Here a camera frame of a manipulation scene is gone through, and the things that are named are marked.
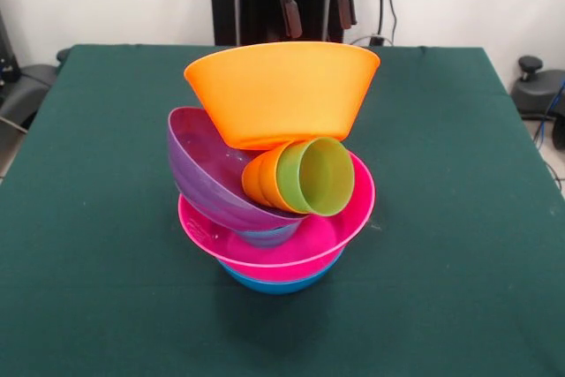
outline plastic cup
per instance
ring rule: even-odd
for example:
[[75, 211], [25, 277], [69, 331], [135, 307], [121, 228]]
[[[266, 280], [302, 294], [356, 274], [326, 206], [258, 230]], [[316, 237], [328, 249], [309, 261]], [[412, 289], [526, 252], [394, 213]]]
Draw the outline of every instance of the plastic cup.
[[259, 181], [260, 166], [262, 162], [263, 155], [259, 155], [251, 162], [249, 162], [245, 166], [244, 172], [241, 174], [241, 182], [244, 187], [244, 192], [247, 196], [255, 200], [257, 203], [260, 203], [261, 205], [272, 207], [273, 204], [269, 202], [263, 194]]
[[294, 210], [331, 216], [350, 201], [355, 171], [350, 154], [339, 141], [320, 137], [287, 147], [278, 162], [276, 181]]
[[249, 162], [241, 176], [241, 183], [245, 194], [261, 205], [298, 212], [284, 200], [276, 180], [279, 159], [291, 143], [284, 143], [264, 152]]

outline blue bowl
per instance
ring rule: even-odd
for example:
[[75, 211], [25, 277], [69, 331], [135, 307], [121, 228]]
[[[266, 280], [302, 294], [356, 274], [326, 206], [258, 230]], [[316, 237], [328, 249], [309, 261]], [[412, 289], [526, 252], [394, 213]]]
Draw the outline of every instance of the blue bowl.
[[300, 222], [265, 231], [239, 231], [234, 232], [250, 245], [255, 247], [276, 247], [286, 242], [297, 230]]
[[245, 275], [239, 274], [234, 269], [230, 268], [228, 265], [224, 264], [220, 260], [220, 265], [230, 274], [233, 278], [235, 278], [239, 283], [243, 284], [246, 288], [258, 291], [260, 293], [265, 293], [267, 295], [288, 295], [290, 293], [294, 293], [300, 290], [304, 290], [307, 287], [312, 286], [318, 280], [323, 277], [330, 268], [334, 266], [334, 264], [339, 260], [340, 256], [342, 256], [343, 251], [335, 257], [335, 259], [323, 268], [318, 273], [311, 275], [307, 278], [303, 278], [302, 280], [295, 280], [294, 282], [287, 282], [287, 283], [270, 283], [270, 282], [262, 282], [261, 280], [255, 280]]

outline stacked bowls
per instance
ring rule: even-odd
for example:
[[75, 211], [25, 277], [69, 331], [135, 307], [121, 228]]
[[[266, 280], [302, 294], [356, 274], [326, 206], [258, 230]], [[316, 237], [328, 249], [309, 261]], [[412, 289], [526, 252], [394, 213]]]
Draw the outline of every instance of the stacked bowls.
[[169, 164], [191, 241], [244, 286], [302, 290], [373, 211], [368, 168], [339, 143], [380, 63], [325, 42], [224, 50], [185, 77], [204, 109], [169, 114]]

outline plastic bowl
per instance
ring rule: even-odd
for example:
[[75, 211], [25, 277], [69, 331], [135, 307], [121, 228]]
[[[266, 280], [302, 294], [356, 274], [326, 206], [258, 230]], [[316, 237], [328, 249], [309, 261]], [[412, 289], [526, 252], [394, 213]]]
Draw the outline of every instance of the plastic bowl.
[[286, 242], [296, 232], [300, 222], [295, 222], [286, 227], [265, 231], [237, 231], [244, 241], [257, 247], [276, 247]]
[[272, 282], [263, 282], [261, 280], [255, 280], [253, 278], [249, 278], [243, 274], [238, 273], [235, 269], [230, 268], [228, 265], [224, 264], [223, 262], [219, 261], [222, 267], [230, 274], [236, 281], [243, 284], [245, 287], [251, 290], [259, 291], [261, 293], [265, 293], [267, 295], [288, 295], [290, 293], [294, 293], [307, 287], [312, 286], [314, 283], [318, 282], [321, 277], [323, 277], [330, 268], [334, 266], [340, 256], [342, 256], [343, 249], [338, 251], [338, 255], [332, 260], [327, 266], [325, 266], [322, 270], [318, 271], [317, 273], [306, 277], [302, 280], [295, 280], [294, 282], [280, 282], [280, 283], [272, 283]]
[[323, 41], [254, 44], [189, 64], [185, 78], [225, 142], [269, 150], [349, 134], [380, 59]]
[[291, 282], [311, 276], [330, 264], [363, 228], [373, 211], [375, 186], [371, 173], [354, 154], [355, 188], [347, 207], [337, 215], [308, 215], [294, 236], [273, 249], [247, 244], [200, 214], [182, 196], [178, 217], [200, 249], [247, 277], [265, 282]]
[[241, 173], [256, 152], [228, 147], [205, 110], [177, 108], [169, 114], [169, 165], [179, 191], [211, 221], [232, 230], [265, 231], [304, 219], [250, 200]]

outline table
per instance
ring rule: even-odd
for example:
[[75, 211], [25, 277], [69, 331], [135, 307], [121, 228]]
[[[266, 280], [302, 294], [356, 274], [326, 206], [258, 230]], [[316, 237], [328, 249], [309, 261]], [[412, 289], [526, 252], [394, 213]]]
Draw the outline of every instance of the table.
[[377, 208], [281, 298], [177, 220], [166, 119], [218, 49], [72, 50], [0, 186], [0, 375], [565, 373], [565, 203], [482, 49], [377, 50]]

